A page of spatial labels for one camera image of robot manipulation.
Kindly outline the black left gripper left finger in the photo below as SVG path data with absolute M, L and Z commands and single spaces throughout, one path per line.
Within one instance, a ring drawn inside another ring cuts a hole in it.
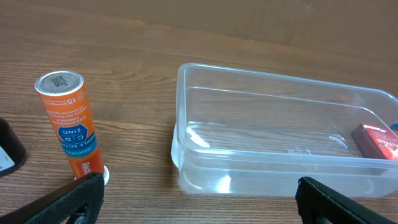
M 1 217 L 1 224 L 95 224 L 104 201 L 104 179 L 92 172 Z

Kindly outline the dark brown medicine bottle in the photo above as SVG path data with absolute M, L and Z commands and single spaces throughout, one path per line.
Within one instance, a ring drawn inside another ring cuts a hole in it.
M 26 159 L 25 147 L 9 123 L 1 118 L 1 177 L 20 169 Z

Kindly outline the clear plastic container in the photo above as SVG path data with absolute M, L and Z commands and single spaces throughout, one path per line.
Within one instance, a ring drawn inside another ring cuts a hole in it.
M 189 194 L 292 197 L 311 177 L 383 197 L 397 190 L 397 160 L 365 157 L 351 133 L 395 122 L 397 98 L 382 90 L 186 63 L 171 156 Z

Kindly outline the orange vitamin tablet tube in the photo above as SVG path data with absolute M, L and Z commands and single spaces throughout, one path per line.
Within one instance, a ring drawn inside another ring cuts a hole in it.
M 83 77 L 73 71 L 53 71 L 38 78 L 35 89 L 75 178 L 98 172 L 106 185 L 110 174 L 103 163 Z

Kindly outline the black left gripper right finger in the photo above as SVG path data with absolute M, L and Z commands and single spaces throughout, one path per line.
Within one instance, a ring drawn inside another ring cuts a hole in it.
M 298 180 L 295 200 L 303 224 L 396 224 L 311 177 Z

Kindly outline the blue medicine box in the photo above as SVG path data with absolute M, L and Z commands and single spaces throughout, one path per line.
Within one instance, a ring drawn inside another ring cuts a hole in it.
M 394 131 L 398 131 L 398 122 L 395 122 L 394 124 L 392 124 L 392 125 L 390 126 L 390 128 L 391 128 L 392 130 L 394 130 Z

